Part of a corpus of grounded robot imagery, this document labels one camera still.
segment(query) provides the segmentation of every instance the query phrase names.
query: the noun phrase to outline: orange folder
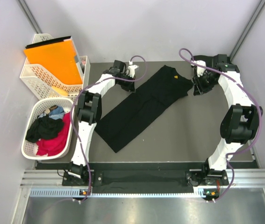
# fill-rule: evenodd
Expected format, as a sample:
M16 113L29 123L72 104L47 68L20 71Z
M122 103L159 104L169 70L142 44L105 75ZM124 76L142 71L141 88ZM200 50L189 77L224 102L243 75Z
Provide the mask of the orange folder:
M80 58L72 39L25 49L31 64L40 64L66 85L82 84Z

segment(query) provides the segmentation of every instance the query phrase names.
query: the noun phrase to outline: laundry basket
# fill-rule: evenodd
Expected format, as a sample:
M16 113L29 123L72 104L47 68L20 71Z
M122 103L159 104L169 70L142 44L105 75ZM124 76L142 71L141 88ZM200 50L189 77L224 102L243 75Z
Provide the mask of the laundry basket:
M25 135L23 138L23 142L22 142L22 147L21 147L21 151L24 157L31 159L31 160L52 160L52 159L56 159L56 158L60 158L65 156L70 148L70 140L71 140L71 135L72 135L72 124L70 124L70 128L69 128L69 132L68 132L68 138L67 138L67 142L65 145L65 148L63 149L62 152L60 152L57 155L54 156L39 156L36 155L37 151L38 151L38 145L36 143L31 143L27 140L25 140L26 137L26 133L28 131L28 129L30 128L30 126L32 125L32 123L37 119L37 117L47 108L50 108L54 105L57 106L61 106L64 109L65 113L70 112L71 106L73 104L73 101L70 100L69 98L46 98L46 99L42 99L40 101L38 101L35 106L33 107L33 110L31 112L28 124L26 126L26 131L25 131Z

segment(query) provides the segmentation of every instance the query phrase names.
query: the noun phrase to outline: perforated basket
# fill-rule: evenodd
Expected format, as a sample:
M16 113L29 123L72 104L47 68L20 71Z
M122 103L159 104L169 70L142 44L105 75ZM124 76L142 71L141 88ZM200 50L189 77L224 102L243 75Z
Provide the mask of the perforated basket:
M26 130L25 130L25 136L26 133L28 131L28 129L30 128L30 126L32 125L32 123L37 119L37 117L47 108L50 108L54 105L57 106L61 106L63 107L65 113L70 112L71 106L73 104L73 101L70 100L69 98L47 98L47 99L42 99L39 102L37 102L34 107L33 110L31 112L28 124L26 126ZM23 142L22 142L22 147L21 147L21 151L24 157L31 159L31 160L51 160L51 159L56 159L56 158L60 158L65 156L70 148L70 139L71 139L71 135L72 135L72 124L70 124L70 128L69 128L69 132L68 132L68 138L67 138L67 143L65 145L65 148L63 149L62 152L60 152L57 155L54 156L39 156L36 155L37 151L38 151L38 145L36 143L31 143L27 140L25 140L25 136L23 138Z
M46 41L53 39L50 34L36 34L33 43ZM83 83L88 82L90 73L90 62L87 56L81 56L81 60L84 60L84 78ZM66 98L74 100L82 89L82 85L65 85L59 81L54 75L52 75L47 69L39 64L30 64L28 59L25 60L22 68L20 79L26 84L26 86L33 92L33 94L40 100L51 97L64 97L51 87L58 87L68 93Z

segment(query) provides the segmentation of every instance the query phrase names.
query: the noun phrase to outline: red cloth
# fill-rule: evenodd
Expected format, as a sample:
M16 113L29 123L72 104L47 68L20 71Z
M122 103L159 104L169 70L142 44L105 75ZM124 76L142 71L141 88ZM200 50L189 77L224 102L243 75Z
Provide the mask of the red cloth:
M64 127L58 133L57 137L50 140L40 139L36 142L39 146L37 155L53 156L63 151L66 146L68 132L70 127L70 113L66 113L63 117Z

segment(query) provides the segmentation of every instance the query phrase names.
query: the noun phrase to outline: pile of clothes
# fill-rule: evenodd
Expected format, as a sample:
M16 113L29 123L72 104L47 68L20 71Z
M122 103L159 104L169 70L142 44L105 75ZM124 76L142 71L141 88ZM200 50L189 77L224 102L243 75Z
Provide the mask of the pile of clothes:
M63 151L70 128L70 113L61 106L46 109L32 123L25 139L38 145L37 155L53 156Z

